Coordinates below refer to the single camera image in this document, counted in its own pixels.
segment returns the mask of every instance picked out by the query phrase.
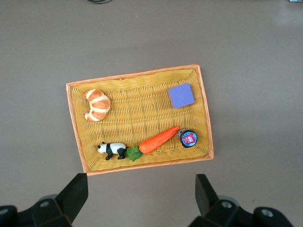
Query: toy croissant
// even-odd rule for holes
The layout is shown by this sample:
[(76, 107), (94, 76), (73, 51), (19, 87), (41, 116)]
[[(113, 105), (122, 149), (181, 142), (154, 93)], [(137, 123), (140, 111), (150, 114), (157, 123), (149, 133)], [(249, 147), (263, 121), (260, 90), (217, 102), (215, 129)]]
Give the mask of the toy croissant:
[(95, 89), (86, 91), (82, 97), (87, 99), (90, 105), (90, 112), (85, 114), (85, 119), (90, 122), (102, 120), (109, 111), (109, 98), (102, 91)]

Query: green carrot leaf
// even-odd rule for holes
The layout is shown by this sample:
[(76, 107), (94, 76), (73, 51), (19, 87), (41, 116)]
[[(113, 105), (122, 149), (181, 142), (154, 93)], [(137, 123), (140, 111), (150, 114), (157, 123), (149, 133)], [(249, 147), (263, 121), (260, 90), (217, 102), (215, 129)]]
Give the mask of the green carrot leaf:
[(142, 156), (142, 152), (138, 147), (132, 147), (126, 149), (125, 157), (129, 158), (129, 160), (135, 161)]

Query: toy panda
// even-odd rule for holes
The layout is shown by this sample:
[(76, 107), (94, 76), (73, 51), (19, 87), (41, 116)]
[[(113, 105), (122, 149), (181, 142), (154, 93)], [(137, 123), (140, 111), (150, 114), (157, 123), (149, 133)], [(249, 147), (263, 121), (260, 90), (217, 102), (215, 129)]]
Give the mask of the toy panda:
[(118, 159), (124, 159), (124, 152), (126, 152), (126, 146), (123, 143), (104, 143), (98, 145), (99, 153), (107, 153), (106, 160), (109, 160), (114, 154), (118, 154)]

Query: toy carrot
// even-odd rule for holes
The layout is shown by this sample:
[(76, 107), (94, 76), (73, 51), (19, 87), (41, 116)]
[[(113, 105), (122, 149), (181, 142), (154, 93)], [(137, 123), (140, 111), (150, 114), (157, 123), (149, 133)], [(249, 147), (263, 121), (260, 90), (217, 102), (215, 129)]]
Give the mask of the toy carrot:
[(163, 143), (171, 139), (179, 130), (179, 126), (167, 129), (160, 134), (143, 141), (140, 143), (139, 147), (128, 148), (125, 152), (125, 157), (128, 157), (130, 160), (135, 161), (140, 158), (143, 154), (149, 154), (155, 149), (160, 147)]

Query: gray floor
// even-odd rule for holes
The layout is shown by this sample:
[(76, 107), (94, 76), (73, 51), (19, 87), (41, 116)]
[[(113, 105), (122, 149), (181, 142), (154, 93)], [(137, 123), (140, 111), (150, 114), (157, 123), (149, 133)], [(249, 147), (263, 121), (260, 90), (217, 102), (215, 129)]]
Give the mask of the gray floor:
[(82, 172), (65, 84), (197, 63), (215, 159), (92, 176), (75, 227), (185, 227), (195, 174), (244, 209), (302, 226), (303, 4), (287, 0), (2, 0), (0, 204)]

